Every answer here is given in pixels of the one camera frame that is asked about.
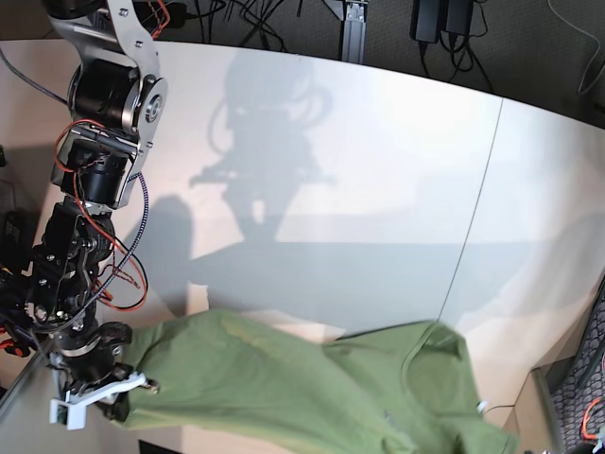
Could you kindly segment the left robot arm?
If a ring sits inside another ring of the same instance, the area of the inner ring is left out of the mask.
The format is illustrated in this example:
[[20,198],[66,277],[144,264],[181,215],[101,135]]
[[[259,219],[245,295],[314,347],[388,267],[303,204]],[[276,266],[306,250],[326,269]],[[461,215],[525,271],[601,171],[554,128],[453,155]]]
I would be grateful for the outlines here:
[[604,398],[593,398],[583,409],[579,423],[581,447],[587,453],[604,452]]

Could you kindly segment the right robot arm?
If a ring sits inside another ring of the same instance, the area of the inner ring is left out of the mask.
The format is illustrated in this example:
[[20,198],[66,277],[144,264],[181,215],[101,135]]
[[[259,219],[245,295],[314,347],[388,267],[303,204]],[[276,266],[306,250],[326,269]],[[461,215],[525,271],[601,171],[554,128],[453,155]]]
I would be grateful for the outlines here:
[[72,121],[53,147],[52,183],[63,199],[33,250],[26,299],[31,334],[47,336],[58,393],[49,420],[81,429],[98,405],[127,415],[127,394],[158,385],[122,363],[131,340],[124,323],[100,323],[96,307],[132,261],[116,237],[112,213],[125,206],[153,145],[168,85],[160,73],[155,35],[131,1],[48,1],[49,20],[78,52],[66,104]]

